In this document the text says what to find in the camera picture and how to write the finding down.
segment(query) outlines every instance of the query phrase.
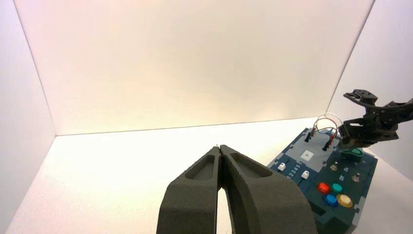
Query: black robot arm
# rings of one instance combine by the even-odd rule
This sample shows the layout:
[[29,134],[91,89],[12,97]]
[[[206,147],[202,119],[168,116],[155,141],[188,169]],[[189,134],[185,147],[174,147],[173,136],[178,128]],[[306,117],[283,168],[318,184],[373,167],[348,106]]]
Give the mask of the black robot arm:
[[413,119],[413,98],[405,103],[391,101],[379,107],[375,106],[377,97],[366,90],[355,89],[344,97],[365,107],[366,114],[363,118],[344,121],[339,126],[340,148],[368,147],[379,141],[398,139],[398,123]]

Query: cable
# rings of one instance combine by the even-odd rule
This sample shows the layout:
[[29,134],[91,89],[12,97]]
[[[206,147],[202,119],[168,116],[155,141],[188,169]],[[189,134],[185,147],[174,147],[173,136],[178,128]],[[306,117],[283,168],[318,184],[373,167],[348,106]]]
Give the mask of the cable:
[[340,123],[343,125],[343,121],[340,119],[340,117],[338,117],[338,115],[336,115],[334,113],[331,113],[331,112],[326,112],[324,114],[321,114],[317,117],[317,119],[319,119],[321,116],[327,117],[326,115],[332,115],[332,116],[336,117],[340,121]]
[[337,136],[337,124],[336,124],[336,122],[334,121],[334,120],[332,120],[331,118],[328,118],[328,117],[324,117],[324,118],[317,118],[317,120],[314,122],[314,124],[313,124],[313,131],[312,131],[312,135],[314,135],[314,131],[315,130],[317,130],[319,133],[320,133],[320,131],[319,131],[319,129],[318,129],[318,127],[317,127],[317,123],[318,123],[318,121],[319,120],[323,120],[323,119],[327,119],[327,120],[329,120],[329,121],[331,121],[331,122],[333,122],[334,123],[334,125],[336,126],[335,128],[334,128],[334,130],[335,130],[335,132],[334,132],[334,137],[336,137]]

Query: teal button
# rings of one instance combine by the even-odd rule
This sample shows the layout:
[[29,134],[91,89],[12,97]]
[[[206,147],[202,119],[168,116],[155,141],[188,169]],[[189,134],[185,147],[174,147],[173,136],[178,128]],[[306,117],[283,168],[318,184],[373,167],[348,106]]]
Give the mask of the teal button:
[[343,187],[339,184],[334,183],[331,187],[333,188],[333,191],[336,193],[341,193],[341,191],[343,191]]

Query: white backdrop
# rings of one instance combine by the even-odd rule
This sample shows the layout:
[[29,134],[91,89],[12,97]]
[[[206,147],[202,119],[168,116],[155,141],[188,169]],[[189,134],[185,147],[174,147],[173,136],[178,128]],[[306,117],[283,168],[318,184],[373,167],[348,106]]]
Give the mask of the white backdrop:
[[16,0],[58,135],[324,112],[373,0]]
[[[378,96],[376,105],[413,98],[413,1],[376,1],[350,57],[329,111],[344,119],[361,117],[364,108],[344,98],[355,88]],[[399,140],[371,147],[386,162],[413,179],[413,121],[399,124]]]
[[54,138],[13,1],[0,0],[0,234],[6,231]]

